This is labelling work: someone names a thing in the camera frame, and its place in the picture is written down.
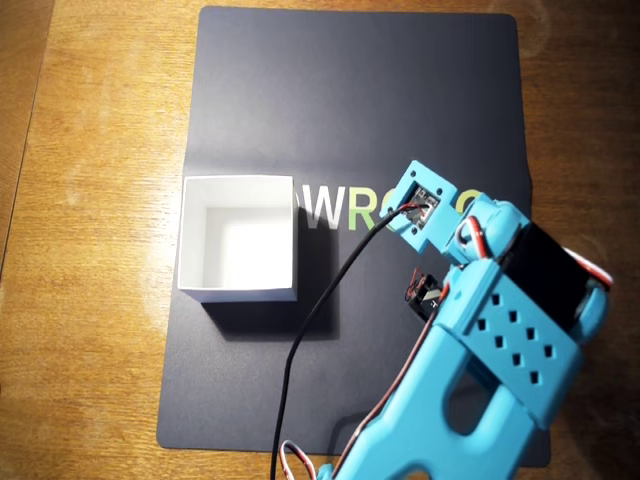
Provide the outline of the turquoise gripper with servo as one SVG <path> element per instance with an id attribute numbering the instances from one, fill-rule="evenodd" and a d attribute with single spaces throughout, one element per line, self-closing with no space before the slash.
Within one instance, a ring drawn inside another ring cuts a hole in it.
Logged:
<path id="1" fill-rule="evenodd" d="M 481 193 L 454 224 L 446 256 L 456 265 L 498 258 L 529 223 L 529 218 L 511 202 L 494 200 Z"/>

